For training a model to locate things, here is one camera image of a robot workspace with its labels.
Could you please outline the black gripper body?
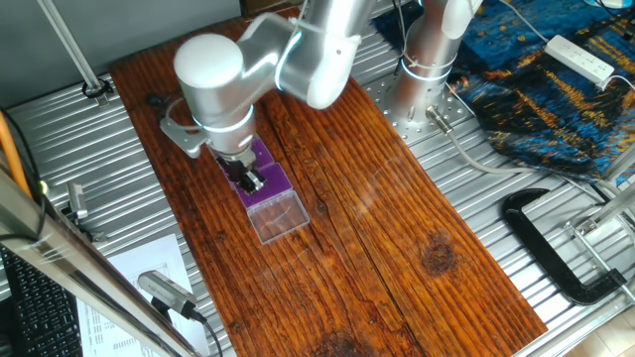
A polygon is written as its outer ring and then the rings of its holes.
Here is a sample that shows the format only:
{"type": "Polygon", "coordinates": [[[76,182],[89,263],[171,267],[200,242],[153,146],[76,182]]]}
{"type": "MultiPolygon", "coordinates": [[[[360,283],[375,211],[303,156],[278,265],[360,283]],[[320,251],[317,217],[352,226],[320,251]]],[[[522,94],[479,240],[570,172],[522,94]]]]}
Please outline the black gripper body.
{"type": "Polygon", "coordinates": [[[250,175],[255,168],[255,161],[249,159],[247,163],[241,160],[228,160],[219,156],[217,159],[230,181],[240,184],[253,184],[254,175],[250,175]]]}

